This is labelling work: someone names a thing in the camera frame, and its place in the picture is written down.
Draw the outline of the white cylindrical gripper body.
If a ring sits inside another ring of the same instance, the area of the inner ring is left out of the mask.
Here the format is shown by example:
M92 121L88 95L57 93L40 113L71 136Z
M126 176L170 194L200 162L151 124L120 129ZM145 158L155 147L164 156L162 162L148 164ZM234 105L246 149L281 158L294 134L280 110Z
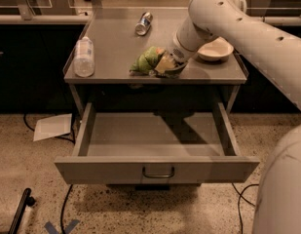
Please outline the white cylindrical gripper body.
M204 44L216 38L216 35L200 29L190 17L187 17L171 35L167 42L167 50L176 62L184 63Z

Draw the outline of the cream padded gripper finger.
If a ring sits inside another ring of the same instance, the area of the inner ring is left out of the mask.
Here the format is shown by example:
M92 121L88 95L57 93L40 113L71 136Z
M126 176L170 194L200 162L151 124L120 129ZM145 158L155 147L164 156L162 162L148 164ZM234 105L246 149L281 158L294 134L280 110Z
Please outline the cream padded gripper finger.
M164 54L161 58L161 60L159 61L159 63L157 64L157 66L155 67L155 70L158 73L165 73L167 70L171 70L174 69L176 67L176 61L175 59L172 57L171 54Z

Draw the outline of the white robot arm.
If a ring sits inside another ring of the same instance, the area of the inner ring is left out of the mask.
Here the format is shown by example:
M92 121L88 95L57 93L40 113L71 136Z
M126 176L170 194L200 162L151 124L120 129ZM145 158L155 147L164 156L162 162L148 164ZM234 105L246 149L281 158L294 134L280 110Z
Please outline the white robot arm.
M245 13L245 0L189 0L166 47L185 62L225 38L301 111L301 39ZM301 125L284 135L259 181L252 234L301 234Z

